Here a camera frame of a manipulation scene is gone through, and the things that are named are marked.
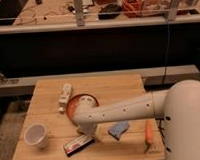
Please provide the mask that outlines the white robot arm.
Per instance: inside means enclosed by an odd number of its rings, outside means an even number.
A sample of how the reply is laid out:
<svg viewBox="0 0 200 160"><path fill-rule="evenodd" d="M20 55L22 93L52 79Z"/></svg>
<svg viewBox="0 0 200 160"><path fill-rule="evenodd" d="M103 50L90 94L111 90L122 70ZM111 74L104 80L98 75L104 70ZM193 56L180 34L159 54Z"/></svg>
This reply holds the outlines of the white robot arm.
<svg viewBox="0 0 200 160"><path fill-rule="evenodd" d="M103 122L163 118L165 160L200 160L200 81L184 80L169 90L92 108L81 102L72 120L86 134Z"/></svg>

